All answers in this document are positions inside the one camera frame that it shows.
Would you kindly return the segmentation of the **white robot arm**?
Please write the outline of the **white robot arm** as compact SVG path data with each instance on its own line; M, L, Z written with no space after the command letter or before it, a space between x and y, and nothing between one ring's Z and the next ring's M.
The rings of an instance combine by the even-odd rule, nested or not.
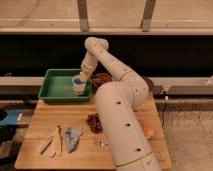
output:
M134 113L149 96L146 81L108 52L108 41L85 40L87 50L80 77L86 80L100 62L112 75L96 92L96 109L112 154L116 171L162 171Z

